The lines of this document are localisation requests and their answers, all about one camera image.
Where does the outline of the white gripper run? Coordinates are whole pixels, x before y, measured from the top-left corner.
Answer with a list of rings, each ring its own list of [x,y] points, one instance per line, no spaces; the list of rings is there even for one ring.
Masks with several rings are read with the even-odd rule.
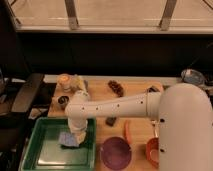
[[[78,144],[84,142],[86,138],[88,121],[86,119],[69,119],[68,126],[70,132],[74,134]]]

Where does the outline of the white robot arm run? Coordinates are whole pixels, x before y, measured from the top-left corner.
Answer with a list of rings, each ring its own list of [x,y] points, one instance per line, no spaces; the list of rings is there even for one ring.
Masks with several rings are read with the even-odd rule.
[[[77,92],[65,108],[70,119],[148,117],[159,121],[159,171],[213,171],[213,106],[200,88],[179,83],[164,92],[87,101]]]

